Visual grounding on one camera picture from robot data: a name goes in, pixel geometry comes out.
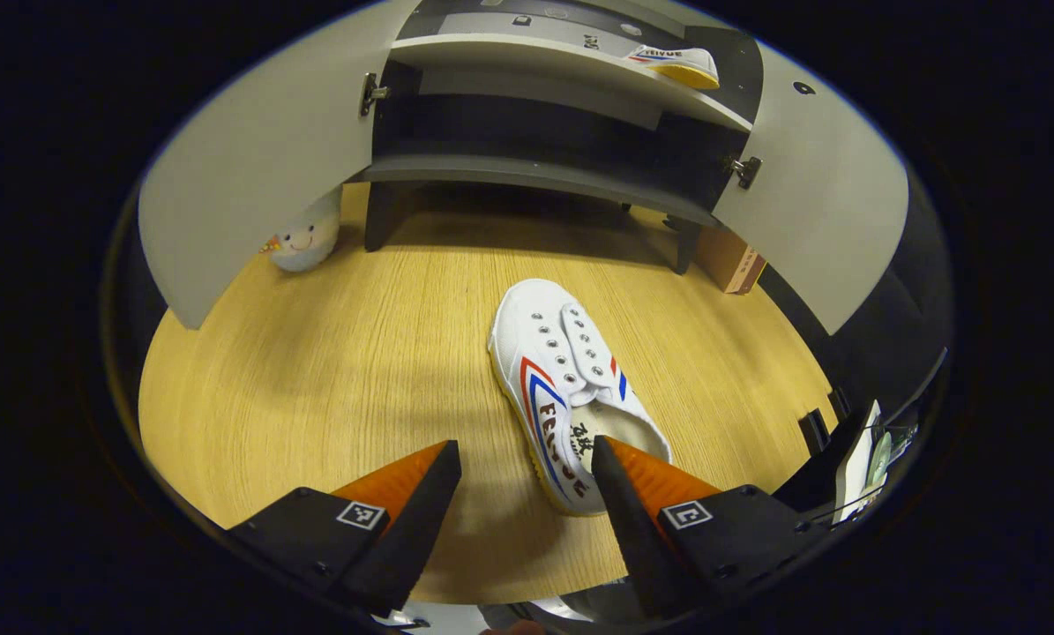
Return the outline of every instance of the shoe on shelf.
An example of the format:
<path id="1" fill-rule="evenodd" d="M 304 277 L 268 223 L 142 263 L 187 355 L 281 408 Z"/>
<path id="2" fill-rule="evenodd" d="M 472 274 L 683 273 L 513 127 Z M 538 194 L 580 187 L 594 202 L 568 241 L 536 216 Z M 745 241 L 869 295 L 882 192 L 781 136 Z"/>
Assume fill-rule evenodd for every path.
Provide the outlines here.
<path id="1" fill-rule="evenodd" d="M 719 89 L 719 69 L 716 59 L 703 49 L 664 51 L 650 46 L 637 46 L 628 60 L 668 76 L 691 89 Z"/>
<path id="2" fill-rule="evenodd" d="M 562 514 L 606 511 L 591 474 L 599 434 L 671 462 L 586 307 L 558 284 L 529 278 L 507 289 L 487 349 L 543 489 Z"/>

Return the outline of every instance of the canvas shoe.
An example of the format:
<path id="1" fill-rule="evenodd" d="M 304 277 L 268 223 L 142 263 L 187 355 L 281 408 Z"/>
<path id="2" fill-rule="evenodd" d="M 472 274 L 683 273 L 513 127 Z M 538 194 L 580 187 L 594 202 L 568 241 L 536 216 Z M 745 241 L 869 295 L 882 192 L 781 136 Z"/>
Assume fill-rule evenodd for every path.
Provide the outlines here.
<path id="1" fill-rule="evenodd" d="M 599 434 L 671 461 L 586 307 L 558 284 L 530 278 L 507 289 L 487 349 L 543 489 L 563 514 L 606 511 L 590 474 Z"/>
<path id="2" fill-rule="evenodd" d="M 637 46 L 628 60 L 668 76 L 691 89 L 719 89 L 719 69 L 716 59 L 703 49 L 664 51 L 650 46 Z"/>

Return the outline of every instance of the cardboard box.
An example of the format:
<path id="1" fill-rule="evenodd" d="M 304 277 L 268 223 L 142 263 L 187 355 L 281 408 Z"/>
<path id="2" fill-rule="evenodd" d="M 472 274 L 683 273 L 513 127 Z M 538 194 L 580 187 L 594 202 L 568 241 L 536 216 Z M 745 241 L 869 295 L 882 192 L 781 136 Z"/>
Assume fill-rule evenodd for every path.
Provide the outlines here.
<path id="1" fill-rule="evenodd" d="M 725 228 L 701 230 L 695 262 L 724 293 L 749 293 L 765 269 L 765 258 Z"/>

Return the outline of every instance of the wood grain surface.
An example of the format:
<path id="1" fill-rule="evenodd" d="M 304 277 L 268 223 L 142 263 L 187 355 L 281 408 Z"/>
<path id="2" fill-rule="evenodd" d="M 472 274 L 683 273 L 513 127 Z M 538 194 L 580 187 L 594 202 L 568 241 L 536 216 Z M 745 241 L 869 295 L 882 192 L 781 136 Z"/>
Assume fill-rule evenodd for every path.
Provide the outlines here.
<path id="1" fill-rule="evenodd" d="M 578 297 L 672 444 L 717 487 L 773 492 L 808 458 L 797 420 L 828 382 L 764 290 L 672 273 L 662 214 L 570 196 L 455 186 L 406 197 L 385 248 L 363 250 L 369 186 L 346 186 L 336 250 L 285 273 L 265 255 L 199 331 L 168 312 L 147 359 L 149 458 L 232 526 L 292 487 L 331 492 L 443 439 L 463 478 L 411 598 L 514 602 L 626 573 L 607 516 L 544 498 L 485 348 L 507 287 L 547 277 Z"/>

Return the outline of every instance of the white cabinet door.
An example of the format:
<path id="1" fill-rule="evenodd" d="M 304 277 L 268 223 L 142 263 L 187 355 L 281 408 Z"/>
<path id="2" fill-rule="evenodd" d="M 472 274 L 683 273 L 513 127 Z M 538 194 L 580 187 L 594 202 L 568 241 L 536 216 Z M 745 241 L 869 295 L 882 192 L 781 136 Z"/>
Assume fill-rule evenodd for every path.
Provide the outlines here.
<path id="1" fill-rule="evenodd" d="M 835 333 L 876 286 L 906 220 L 906 173 L 876 128 L 828 84 L 758 43 L 764 80 L 743 160 L 754 185 L 724 190 L 714 214 L 788 282 Z M 813 89 L 794 89 L 800 81 Z"/>
<path id="2" fill-rule="evenodd" d="M 382 75 L 417 4 L 375 3 L 294 41 L 221 89 L 155 158 L 138 226 L 154 281 L 187 328 L 281 225 L 370 165 L 363 77 Z"/>

